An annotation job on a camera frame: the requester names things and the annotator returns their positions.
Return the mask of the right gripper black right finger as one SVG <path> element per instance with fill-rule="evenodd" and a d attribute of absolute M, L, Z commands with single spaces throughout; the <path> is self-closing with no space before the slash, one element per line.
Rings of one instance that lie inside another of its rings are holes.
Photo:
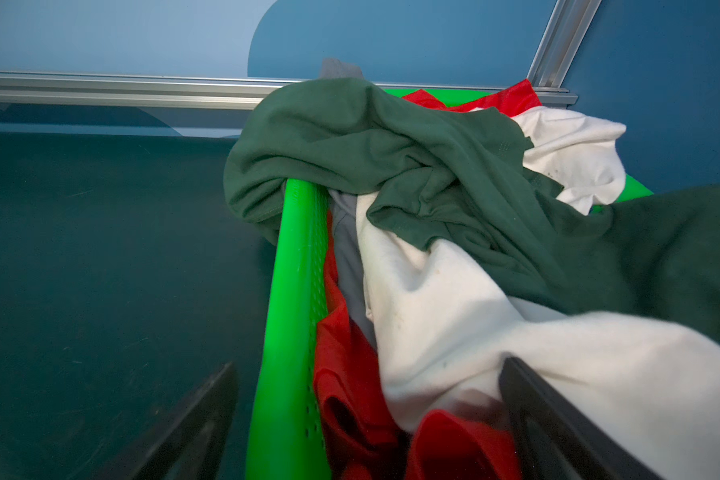
<path fill-rule="evenodd" d="M 525 479 L 657 479 L 518 357 L 499 375 Z"/>

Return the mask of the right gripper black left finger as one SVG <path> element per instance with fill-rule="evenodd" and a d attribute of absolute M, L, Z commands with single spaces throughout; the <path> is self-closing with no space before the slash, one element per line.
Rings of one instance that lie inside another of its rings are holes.
<path fill-rule="evenodd" d="M 226 363 L 92 477 L 215 479 L 237 400 L 237 371 Z"/>

